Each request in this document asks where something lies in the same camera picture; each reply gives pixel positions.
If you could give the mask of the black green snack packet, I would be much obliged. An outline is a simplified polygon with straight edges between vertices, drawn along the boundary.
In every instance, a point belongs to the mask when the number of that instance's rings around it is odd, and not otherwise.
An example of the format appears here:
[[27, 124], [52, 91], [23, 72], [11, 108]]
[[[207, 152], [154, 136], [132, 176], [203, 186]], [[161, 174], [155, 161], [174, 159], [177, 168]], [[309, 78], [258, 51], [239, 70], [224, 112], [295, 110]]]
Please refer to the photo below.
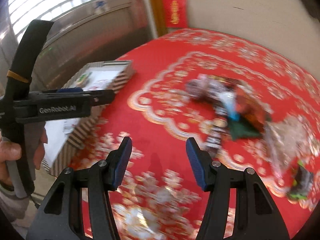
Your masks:
[[292, 184], [287, 198], [292, 201], [306, 200], [313, 186], [314, 174], [305, 168], [302, 160], [298, 160], [291, 168]]

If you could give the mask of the clear brown snack bag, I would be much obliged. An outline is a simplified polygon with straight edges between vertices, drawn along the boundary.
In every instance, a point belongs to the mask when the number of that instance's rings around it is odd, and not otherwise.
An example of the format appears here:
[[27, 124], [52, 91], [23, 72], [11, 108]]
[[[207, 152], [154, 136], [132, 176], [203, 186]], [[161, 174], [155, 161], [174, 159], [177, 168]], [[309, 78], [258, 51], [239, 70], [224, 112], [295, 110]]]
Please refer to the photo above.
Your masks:
[[273, 173], [281, 178], [295, 160], [309, 164], [319, 156], [319, 140], [302, 115], [288, 114], [282, 121], [266, 121], [264, 141]]

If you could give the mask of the dark green snack packet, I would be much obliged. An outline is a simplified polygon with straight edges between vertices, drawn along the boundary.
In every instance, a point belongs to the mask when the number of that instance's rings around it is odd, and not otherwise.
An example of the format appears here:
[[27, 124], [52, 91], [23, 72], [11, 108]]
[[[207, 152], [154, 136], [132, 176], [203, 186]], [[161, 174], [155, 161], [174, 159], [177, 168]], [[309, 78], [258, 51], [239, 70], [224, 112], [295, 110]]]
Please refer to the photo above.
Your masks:
[[233, 141], [262, 137], [262, 134], [245, 119], [239, 119], [238, 121], [228, 119], [228, 129]]

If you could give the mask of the red orange snack packet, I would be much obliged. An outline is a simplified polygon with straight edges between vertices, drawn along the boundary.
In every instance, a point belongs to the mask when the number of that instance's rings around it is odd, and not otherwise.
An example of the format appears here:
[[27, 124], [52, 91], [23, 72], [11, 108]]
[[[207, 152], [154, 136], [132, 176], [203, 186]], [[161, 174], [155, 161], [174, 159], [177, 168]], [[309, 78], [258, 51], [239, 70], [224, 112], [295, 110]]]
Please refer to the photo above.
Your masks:
[[237, 86], [235, 93], [236, 111], [258, 132], [264, 133], [266, 122], [271, 121], [270, 114], [244, 87]]

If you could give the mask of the blue white snack packet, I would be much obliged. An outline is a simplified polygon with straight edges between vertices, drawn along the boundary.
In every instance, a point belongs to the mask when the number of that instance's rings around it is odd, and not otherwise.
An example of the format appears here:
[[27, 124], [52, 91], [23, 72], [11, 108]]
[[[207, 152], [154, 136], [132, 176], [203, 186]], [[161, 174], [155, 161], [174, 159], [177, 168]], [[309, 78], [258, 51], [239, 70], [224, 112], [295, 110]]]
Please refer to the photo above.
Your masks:
[[236, 95], [232, 91], [223, 91], [219, 94], [219, 99], [227, 110], [228, 117], [233, 121], [240, 119], [240, 114], [236, 110]]

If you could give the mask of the green cookie packet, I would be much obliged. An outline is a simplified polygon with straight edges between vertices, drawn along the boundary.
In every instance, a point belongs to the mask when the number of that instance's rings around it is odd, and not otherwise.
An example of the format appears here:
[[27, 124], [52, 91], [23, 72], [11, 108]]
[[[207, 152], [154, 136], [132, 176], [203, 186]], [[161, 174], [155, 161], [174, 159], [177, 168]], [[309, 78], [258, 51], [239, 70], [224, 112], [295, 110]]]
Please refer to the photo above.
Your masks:
[[75, 82], [76, 87], [84, 88], [90, 81], [92, 72], [86, 72], [82, 74]]

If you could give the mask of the striped white storage box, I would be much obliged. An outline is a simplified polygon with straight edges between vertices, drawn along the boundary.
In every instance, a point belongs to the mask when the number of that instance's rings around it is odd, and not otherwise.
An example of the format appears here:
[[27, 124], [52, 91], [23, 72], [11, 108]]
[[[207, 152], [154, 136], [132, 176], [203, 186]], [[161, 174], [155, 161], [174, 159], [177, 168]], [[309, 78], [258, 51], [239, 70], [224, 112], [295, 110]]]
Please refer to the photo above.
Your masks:
[[84, 142], [92, 133], [102, 111], [107, 105], [91, 106], [90, 91], [112, 89], [117, 94], [134, 75], [131, 60], [101, 61], [82, 67], [63, 88], [76, 87], [76, 80], [84, 73], [92, 72], [83, 94], [71, 94], [62, 106], [46, 107], [42, 112], [51, 113], [55, 120], [46, 122], [48, 144], [42, 165], [48, 174], [57, 177], [75, 154], [84, 148]]

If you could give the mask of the metal roller door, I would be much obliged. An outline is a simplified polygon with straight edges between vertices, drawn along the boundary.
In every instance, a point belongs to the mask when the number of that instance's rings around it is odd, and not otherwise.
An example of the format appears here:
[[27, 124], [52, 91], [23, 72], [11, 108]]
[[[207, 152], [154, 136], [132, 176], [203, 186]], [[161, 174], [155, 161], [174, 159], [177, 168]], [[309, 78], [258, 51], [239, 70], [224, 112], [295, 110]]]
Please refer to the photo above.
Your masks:
[[32, 20], [53, 26], [33, 70], [32, 90], [62, 87], [90, 62], [109, 61], [152, 39], [147, 0], [1, 0], [1, 87]]

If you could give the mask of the long dark chocolate bar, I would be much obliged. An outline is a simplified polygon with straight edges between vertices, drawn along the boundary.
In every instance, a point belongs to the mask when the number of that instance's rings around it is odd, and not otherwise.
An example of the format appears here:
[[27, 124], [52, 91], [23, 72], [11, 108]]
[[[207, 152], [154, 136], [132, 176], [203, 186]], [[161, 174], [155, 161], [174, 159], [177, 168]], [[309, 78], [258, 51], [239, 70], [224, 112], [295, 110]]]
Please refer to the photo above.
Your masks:
[[208, 137], [204, 142], [204, 150], [207, 151], [212, 158], [215, 158], [222, 149], [222, 137], [227, 132], [228, 122], [227, 111], [221, 104], [214, 106], [213, 109], [215, 115]]

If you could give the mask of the wooden door frame post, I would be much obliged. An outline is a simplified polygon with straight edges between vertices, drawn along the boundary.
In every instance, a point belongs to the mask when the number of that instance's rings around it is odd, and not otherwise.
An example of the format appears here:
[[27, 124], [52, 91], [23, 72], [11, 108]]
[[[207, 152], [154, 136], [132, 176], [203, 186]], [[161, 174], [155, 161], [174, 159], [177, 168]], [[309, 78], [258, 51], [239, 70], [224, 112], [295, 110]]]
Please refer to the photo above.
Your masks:
[[165, 25], [164, 8], [162, 0], [150, 0], [153, 18], [158, 36], [163, 36], [168, 33]]

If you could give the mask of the red wall poster lower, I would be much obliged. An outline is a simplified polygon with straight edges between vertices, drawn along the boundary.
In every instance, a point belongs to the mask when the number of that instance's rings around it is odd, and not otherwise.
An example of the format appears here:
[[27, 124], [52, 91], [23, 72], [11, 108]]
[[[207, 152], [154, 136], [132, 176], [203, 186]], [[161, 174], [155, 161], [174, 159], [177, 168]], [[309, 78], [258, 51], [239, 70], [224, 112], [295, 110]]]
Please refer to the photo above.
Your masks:
[[187, 0], [162, 0], [165, 26], [167, 28], [187, 28]]

